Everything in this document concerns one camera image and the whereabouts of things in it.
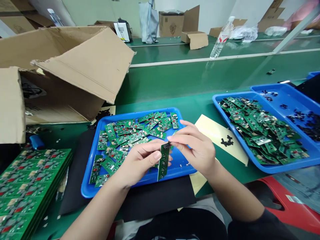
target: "gray bag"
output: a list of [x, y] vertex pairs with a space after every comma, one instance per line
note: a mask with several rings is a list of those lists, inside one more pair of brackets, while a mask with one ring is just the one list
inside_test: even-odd
[[154, 0], [149, 0], [147, 3], [139, 3], [141, 38], [144, 43], [158, 42], [159, 15], [152, 8], [153, 2]]

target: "cardboard box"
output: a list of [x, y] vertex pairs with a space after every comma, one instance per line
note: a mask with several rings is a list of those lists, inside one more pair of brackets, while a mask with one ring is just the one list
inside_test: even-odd
[[270, 8], [278, 8], [280, 7], [283, 0], [273, 0], [273, 3], [271, 3]]
[[0, 12], [14, 13], [27, 11], [36, 11], [28, 0], [0, 0]]
[[269, 8], [262, 19], [277, 19], [283, 10], [284, 8]]
[[200, 5], [186, 12], [159, 11], [160, 37], [178, 37], [183, 32], [198, 31]]
[[88, 25], [88, 26], [107, 26], [111, 28], [112, 31], [114, 31], [114, 33], [116, 34], [116, 29], [114, 28], [114, 22], [112, 21], [97, 20], [93, 25]]
[[40, 14], [0, 17], [0, 20], [16, 34], [33, 31], [39, 27], [54, 26], [51, 20]]
[[[247, 22], [247, 19], [235, 19], [233, 20], [233, 27], [243, 26]], [[219, 37], [223, 27], [211, 28], [209, 35], [212, 37]]]
[[261, 19], [258, 23], [258, 32], [264, 32], [268, 27], [282, 26], [284, 19]]
[[[134, 55], [105, 26], [40, 28], [0, 39], [0, 52], [0, 143], [23, 143], [26, 123], [93, 120], [104, 100], [114, 104]], [[23, 99], [24, 80], [33, 98]]]
[[190, 49], [199, 49], [208, 46], [208, 35], [204, 32], [182, 32], [181, 41], [190, 43]]

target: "bottle cap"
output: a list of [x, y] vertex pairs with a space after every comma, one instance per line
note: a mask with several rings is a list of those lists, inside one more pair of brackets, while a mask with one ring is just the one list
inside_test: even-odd
[[235, 19], [235, 16], [231, 16], [231, 17], [229, 17], [229, 22], [233, 22], [233, 20]]

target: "red plastic stool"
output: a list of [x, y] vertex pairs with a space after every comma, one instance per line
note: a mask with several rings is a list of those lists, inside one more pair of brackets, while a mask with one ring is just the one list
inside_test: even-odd
[[301, 203], [272, 176], [258, 181], [264, 182], [270, 188], [274, 195], [273, 203], [282, 206], [281, 210], [269, 207], [266, 209], [276, 215], [283, 223], [320, 235], [320, 215], [317, 212]]

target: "plastic water bottle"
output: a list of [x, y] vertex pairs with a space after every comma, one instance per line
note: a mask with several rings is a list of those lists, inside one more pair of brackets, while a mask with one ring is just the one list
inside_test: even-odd
[[63, 27], [63, 23], [61, 22], [59, 16], [57, 14], [55, 14], [54, 10], [51, 8], [48, 8], [48, 12], [50, 14], [50, 17], [54, 23], [54, 25], [56, 25], [56, 27]]
[[219, 34], [219, 37], [216, 41], [216, 44], [214, 45], [212, 52], [210, 54], [211, 59], [216, 59], [219, 56], [224, 44], [226, 43], [233, 29], [233, 25], [232, 25], [233, 20], [234, 20], [234, 16], [229, 17], [227, 24], [222, 28]]

